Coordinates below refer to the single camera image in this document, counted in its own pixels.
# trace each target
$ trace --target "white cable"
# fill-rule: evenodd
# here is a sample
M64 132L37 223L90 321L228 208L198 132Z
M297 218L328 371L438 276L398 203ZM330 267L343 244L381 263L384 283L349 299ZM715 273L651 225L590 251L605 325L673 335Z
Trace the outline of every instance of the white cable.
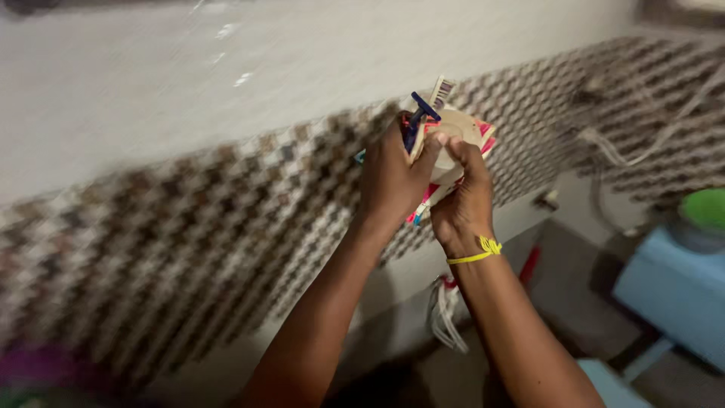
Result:
M464 354L468 353L468 345L460 337L453 323L453 314L458 303L458 288L447 289L443 280L438 280L433 291L430 318L433 334L447 347Z
M675 115L674 122L662 129L654 143L652 143L652 145L637 158L627 160L617 151L617 148L614 144L612 144L612 142L608 141L599 133L599 131L592 127L585 128L579 132L578 137L586 140L587 142L596 144L602 150L604 156L612 162L613 165L619 167L634 166L641 163L644 159L650 157L654 152L659 150L660 147L662 147L662 145L679 130L682 125L682 119L691 114L692 111L695 110L700 103L702 103L703 99L705 99L710 91L722 80L721 77L723 76L725 76L725 65L720 65L715 73L713 73L705 84L703 84L700 90L697 91L695 95L682 107L682 109L680 109L677 115ZM646 94L647 92L645 92L645 89L646 88L642 88L639 89L639 91ZM652 95L648 96L649 97L647 99L653 103L654 98Z

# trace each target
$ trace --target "green lid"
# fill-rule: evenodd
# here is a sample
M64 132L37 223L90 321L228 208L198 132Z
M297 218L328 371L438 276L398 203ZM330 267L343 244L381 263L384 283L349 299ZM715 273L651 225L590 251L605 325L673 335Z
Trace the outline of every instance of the green lid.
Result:
M693 224L725 231L725 189L704 189L682 200L682 213Z

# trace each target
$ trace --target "floor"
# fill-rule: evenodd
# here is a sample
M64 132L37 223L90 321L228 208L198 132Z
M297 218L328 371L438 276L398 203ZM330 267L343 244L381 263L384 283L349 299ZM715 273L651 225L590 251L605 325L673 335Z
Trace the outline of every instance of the floor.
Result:
M641 352L648 338L656 338L656 330L608 297L622 261L549 221L507 243L507 256L515 271L521 270L537 241L542 255L530 283L531 299L572 355L593 357L621 369ZM358 383L344 389L339 399L326 406L505 406L500 401L501 387L488 378L488 362L476 331L468 328L463 337L471 347L469 354L437 346L412 359L386 363L365 377L365 386ZM388 390L381 394L383 401L370 392L380 385ZM677 348L632 386L655 407L725 407L725 376ZM403 399L396 399L391 388L402 390Z

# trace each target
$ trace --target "right hand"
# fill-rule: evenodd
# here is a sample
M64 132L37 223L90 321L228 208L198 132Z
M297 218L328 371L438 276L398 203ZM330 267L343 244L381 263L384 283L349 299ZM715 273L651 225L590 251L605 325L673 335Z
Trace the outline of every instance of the right hand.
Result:
M463 166L463 183L431 209L433 231L448 258L481 253L480 235L494 238L493 181L480 149L453 137L450 156Z

